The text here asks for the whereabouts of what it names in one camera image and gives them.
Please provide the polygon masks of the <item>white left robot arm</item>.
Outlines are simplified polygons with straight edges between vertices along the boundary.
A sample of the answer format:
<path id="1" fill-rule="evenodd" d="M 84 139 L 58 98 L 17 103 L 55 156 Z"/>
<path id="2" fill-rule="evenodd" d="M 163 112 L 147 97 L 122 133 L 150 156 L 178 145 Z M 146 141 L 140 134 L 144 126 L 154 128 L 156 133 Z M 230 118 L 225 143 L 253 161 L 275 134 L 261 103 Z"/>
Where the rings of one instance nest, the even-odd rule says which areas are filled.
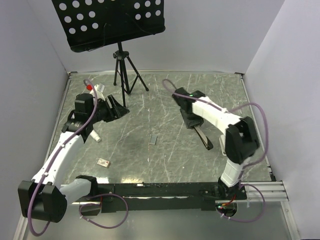
<path id="1" fill-rule="evenodd" d="M 95 200 L 99 195 L 96 177 L 80 175 L 70 185 L 62 187 L 63 176 L 86 143 L 94 124 L 118 120 L 129 112 L 112 95 L 106 100 L 91 93 L 77 95 L 74 109 L 63 125 L 51 155 L 30 181 L 23 180 L 18 186 L 22 215 L 28 220 L 58 223 L 68 205 L 82 197 L 87 201 Z"/>

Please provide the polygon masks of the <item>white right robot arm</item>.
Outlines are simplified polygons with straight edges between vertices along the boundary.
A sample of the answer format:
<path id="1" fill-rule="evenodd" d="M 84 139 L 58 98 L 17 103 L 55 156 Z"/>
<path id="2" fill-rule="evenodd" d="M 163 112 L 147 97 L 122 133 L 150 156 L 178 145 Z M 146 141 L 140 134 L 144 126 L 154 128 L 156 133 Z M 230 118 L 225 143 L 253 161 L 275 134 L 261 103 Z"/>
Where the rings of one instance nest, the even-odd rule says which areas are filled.
<path id="1" fill-rule="evenodd" d="M 186 114 L 206 120 L 222 133 L 227 162 L 219 178 L 222 184 L 218 193 L 223 199 L 230 199 L 236 193 L 235 186 L 245 165 L 260 147 L 253 119 L 231 113 L 199 90 L 188 93 L 180 87 L 172 97 Z"/>

